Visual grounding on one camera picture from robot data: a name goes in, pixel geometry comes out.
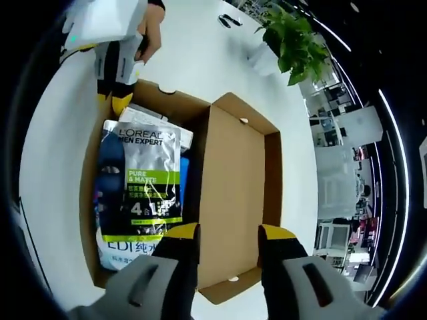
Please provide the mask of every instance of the white pot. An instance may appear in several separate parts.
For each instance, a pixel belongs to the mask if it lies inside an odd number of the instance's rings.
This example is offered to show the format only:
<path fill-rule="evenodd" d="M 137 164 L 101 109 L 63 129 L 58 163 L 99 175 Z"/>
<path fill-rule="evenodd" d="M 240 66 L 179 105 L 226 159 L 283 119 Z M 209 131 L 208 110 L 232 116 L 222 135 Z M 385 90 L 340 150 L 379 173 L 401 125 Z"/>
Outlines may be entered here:
<path fill-rule="evenodd" d="M 265 42 L 249 54 L 248 61 L 255 71 L 262 76 L 280 72 L 278 58 Z"/>

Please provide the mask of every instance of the open cardboard box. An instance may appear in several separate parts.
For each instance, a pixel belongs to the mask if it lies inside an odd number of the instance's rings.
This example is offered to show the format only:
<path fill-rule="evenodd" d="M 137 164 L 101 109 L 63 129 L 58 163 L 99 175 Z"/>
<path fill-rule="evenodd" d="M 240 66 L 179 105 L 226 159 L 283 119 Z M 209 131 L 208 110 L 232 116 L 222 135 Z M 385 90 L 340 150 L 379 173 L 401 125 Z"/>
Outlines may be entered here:
<path fill-rule="evenodd" d="M 105 287 L 113 274 L 99 263 L 92 203 L 101 128 L 105 119 L 114 119 L 110 101 L 99 110 L 80 188 L 83 250 L 98 287 Z M 201 225 L 199 292 L 214 304 L 227 301 L 260 281 L 258 225 L 280 226 L 280 132 L 233 93 L 210 104 L 178 91 L 164 93 L 155 83 L 140 80 L 133 102 L 194 133 L 186 153 L 190 164 L 183 219 Z M 237 281 L 229 281 L 236 276 Z"/>

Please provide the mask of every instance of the white tabletop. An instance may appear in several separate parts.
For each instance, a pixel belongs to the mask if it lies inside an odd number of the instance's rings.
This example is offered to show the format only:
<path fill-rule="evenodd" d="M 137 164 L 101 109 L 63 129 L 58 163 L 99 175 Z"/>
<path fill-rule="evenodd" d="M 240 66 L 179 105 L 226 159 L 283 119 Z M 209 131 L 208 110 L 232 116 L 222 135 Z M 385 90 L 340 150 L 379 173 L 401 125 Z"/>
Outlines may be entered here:
<path fill-rule="evenodd" d="M 314 144 L 298 86 L 289 75 L 259 76 L 247 63 L 261 43 L 258 24 L 221 0 L 164 0 L 163 46 L 145 66 L 144 79 L 162 89 L 180 90 L 212 102 L 234 92 L 282 133 L 282 227 L 294 232 L 312 254 L 318 212 Z M 242 27 L 226 29 L 227 13 Z M 94 302 L 103 290 L 93 286 L 79 233 L 79 179 L 85 148 L 97 113 L 93 53 L 68 59 L 37 106 L 23 150 L 20 196 L 37 253 L 60 305 L 70 309 Z M 260 283 L 221 305 L 199 293 L 192 309 L 200 319 L 267 318 Z"/>

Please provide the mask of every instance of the person's arm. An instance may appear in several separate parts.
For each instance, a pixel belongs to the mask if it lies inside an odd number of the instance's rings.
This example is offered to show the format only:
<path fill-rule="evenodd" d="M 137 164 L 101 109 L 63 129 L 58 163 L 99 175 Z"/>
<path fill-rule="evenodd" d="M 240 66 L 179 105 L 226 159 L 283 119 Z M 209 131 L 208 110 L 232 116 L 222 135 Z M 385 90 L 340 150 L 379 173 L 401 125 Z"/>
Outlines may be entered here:
<path fill-rule="evenodd" d="M 146 15 L 147 25 L 145 36 L 148 37 L 148 47 L 140 56 L 139 60 L 144 63 L 153 56 L 153 54 L 161 47 L 160 23 L 165 18 L 165 11 L 158 6 L 153 6 L 149 9 Z"/>

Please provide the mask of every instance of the green leaves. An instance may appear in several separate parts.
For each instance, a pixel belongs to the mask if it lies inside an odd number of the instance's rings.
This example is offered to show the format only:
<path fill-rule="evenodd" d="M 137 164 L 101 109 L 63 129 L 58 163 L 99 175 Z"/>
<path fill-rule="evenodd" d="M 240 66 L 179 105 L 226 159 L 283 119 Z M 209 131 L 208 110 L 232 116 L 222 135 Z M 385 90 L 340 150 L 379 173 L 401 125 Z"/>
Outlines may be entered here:
<path fill-rule="evenodd" d="M 291 71 L 288 85 L 295 85 L 308 77 L 317 82 L 322 78 L 322 70 L 328 51 L 315 42 L 312 27 L 297 11 L 290 14 L 272 3 L 264 16 L 266 32 L 263 40 L 278 56 L 278 67 L 282 73 Z"/>

